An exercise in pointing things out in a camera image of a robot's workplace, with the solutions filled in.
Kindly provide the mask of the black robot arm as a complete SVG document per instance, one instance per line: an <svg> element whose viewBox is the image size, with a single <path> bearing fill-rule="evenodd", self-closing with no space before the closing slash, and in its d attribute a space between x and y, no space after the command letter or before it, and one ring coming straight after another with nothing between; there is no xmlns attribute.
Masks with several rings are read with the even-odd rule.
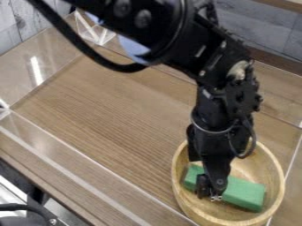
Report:
<svg viewBox="0 0 302 226"><path fill-rule="evenodd" d="M219 26L211 0L64 0L113 31L131 64L105 59L85 44L44 0L25 0L75 47L105 68L123 73L164 64L196 83L196 105L185 129L188 159L201 162L196 194L220 199L231 162L256 147L252 114L262 96L254 59L240 40Z"/></svg>

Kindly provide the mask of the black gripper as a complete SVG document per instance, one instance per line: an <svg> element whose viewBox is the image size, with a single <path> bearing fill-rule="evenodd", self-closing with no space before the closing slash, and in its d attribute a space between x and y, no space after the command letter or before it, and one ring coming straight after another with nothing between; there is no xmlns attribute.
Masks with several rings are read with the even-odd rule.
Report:
<svg viewBox="0 0 302 226"><path fill-rule="evenodd" d="M256 148L252 113L259 111L260 102L256 85L196 89L185 139L188 161L203 163L204 172L196 175L199 199L222 199L231 161L247 158Z"/></svg>

